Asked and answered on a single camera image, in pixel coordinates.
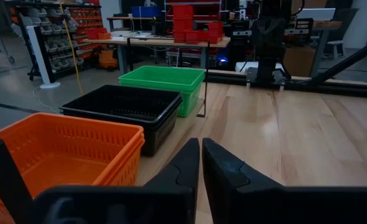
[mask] plastic basket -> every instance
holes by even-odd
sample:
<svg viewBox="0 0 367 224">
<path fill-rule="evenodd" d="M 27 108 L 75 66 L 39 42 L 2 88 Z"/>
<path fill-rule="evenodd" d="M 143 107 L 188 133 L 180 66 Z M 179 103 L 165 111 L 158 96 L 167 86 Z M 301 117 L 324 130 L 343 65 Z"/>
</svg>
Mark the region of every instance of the plastic basket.
<svg viewBox="0 0 367 224">
<path fill-rule="evenodd" d="M 146 140 L 141 153 L 153 156 L 174 128 L 181 102 L 178 92 L 105 85 L 61 110 L 67 115 L 140 125 Z"/>
<path fill-rule="evenodd" d="M 187 117 L 196 105 L 203 79 L 204 70 L 155 66 L 142 66 L 119 78 L 123 86 L 182 92 L 181 117 Z"/>
<path fill-rule="evenodd" d="M 133 185 L 144 143 L 140 126 L 46 113 L 0 130 L 0 138 L 32 197 L 56 185 Z M 0 223 L 13 223 L 1 200 Z"/>
</svg>

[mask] wooden table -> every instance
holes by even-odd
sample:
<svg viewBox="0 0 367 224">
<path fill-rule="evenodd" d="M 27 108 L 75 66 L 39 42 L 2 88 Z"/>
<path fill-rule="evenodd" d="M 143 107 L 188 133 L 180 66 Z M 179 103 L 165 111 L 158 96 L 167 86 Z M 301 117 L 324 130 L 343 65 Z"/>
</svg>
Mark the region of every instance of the wooden table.
<svg viewBox="0 0 367 224">
<path fill-rule="evenodd" d="M 181 141 L 188 128 L 195 121 L 197 113 L 203 107 L 203 99 L 198 99 L 192 112 L 186 118 L 177 118 L 175 127 L 169 137 L 161 145 L 153 157 L 141 157 L 139 161 L 139 172 L 135 185 L 142 186 L 151 180 L 179 151 L 177 144 Z"/>
<path fill-rule="evenodd" d="M 367 186 L 367 98 L 217 83 L 207 95 L 207 117 L 195 118 L 170 158 L 190 138 L 212 138 L 282 185 Z M 196 223 L 213 223 L 201 164 Z"/>
<path fill-rule="evenodd" d="M 165 37 L 160 37 L 160 36 L 153 36 L 150 35 L 147 38 L 152 38 L 152 39 L 146 39 L 146 40 L 139 40 L 139 39 L 130 39 L 130 43 L 131 45 L 145 45 L 145 46 L 149 46 L 149 47 L 183 47 L 183 48 L 195 48 L 195 49 L 201 49 L 202 50 L 202 54 L 200 57 L 201 60 L 201 67 L 205 68 L 206 67 L 206 49 L 207 49 L 207 43 L 206 42 L 201 42 L 199 44 L 186 44 L 186 43 L 175 43 L 173 39 L 168 39 L 165 40 Z M 109 40 L 88 40 L 85 39 L 84 42 L 87 43 L 101 43 L 101 44 L 113 44 L 113 45 L 117 45 L 117 50 L 118 50 L 118 60 L 119 60 L 119 67 L 120 67 L 120 73 L 122 75 L 124 75 L 125 73 L 127 73 L 127 53 L 126 53 L 126 49 L 125 49 L 125 45 L 127 45 L 127 38 L 123 37 L 121 40 L 113 40 L 113 39 L 109 39 Z M 210 44 L 210 47 L 216 47 L 216 48 L 225 48 L 226 46 L 228 46 L 230 42 L 230 38 L 229 37 L 225 37 L 222 41 L 220 41 L 217 44 Z"/>
</svg>

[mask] orange basket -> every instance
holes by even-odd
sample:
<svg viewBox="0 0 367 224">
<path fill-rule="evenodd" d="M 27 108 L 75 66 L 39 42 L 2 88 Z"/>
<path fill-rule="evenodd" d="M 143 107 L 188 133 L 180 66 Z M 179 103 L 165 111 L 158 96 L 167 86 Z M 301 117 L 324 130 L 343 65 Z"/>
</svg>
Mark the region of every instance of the orange basket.
<svg viewBox="0 0 367 224">
<path fill-rule="evenodd" d="M 0 130 L 0 138 L 33 198 L 56 185 L 133 185 L 145 141 L 140 126 L 47 113 Z M 0 223 L 13 223 L 1 199 Z"/>
</svg>

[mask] white stand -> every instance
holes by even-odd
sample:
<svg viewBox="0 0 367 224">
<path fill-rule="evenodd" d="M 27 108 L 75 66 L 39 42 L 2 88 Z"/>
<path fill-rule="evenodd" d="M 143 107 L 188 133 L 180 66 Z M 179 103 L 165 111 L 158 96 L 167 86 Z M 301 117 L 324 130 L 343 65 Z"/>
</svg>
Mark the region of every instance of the white stand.
<svg viewBox="0 0 367 224">
<path fill-rule="evenodd" d="M 46 89 L 46 88 L 56 88 L 56 87 L 58 87 L 58 86 L 60 86 L 60 83 L 59 82 L 54 82 L 54 83 L 49 83 L 49 84 L 42 84 L 41 86 L 40 86 L 40 88 L 41 89 Z"/>
<path fill-rule="evenodd" d="M 44 56 L 41 53 L 39 41 L 37 40 L 37 35 L 35 34 L 34 26 L 27 26 L 27 33 L 29 35 L 29 39 L 33 47 L 33 53 L 34 53 L 35 59 L 39 66 L 39 71 L 41 74 L 42 81 L 44 82 L 44 84 L 42 84 L 40 88 L 41 89 L 56 88 L 60 86 L 59 82 L 51 83 L 51 81 L 49 80 L 48 71 L 47 71 L 47 68 L 45 67 Z"/>
</svg>

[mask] wall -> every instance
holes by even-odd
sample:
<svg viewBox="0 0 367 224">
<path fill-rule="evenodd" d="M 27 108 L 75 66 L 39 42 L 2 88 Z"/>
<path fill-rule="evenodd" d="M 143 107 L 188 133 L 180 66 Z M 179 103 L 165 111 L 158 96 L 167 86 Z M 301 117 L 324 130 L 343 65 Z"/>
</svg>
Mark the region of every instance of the wall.
<svg viewBox="0 0 367 224">
<path fill-rule="evenodd" d="M 107 28 L 108 32 L 110 32 L 109 20 L 106 18 L 113 17 L 113 14 L 121 12 L 121 0 L 100 0 L 100 4 L 102 6 L 101 13 L 103 26 Z M 121 21 L 114 21 L 113 24 L 114 28 L 120 28 L 123 26 Z"/>
<path fill-rule="evenodd" d="M 354 0 L 352 8 L 359 10 L 344 35 L 344 46 L 361 49 L 367 44 L 367 0 Z"/>
</svg>

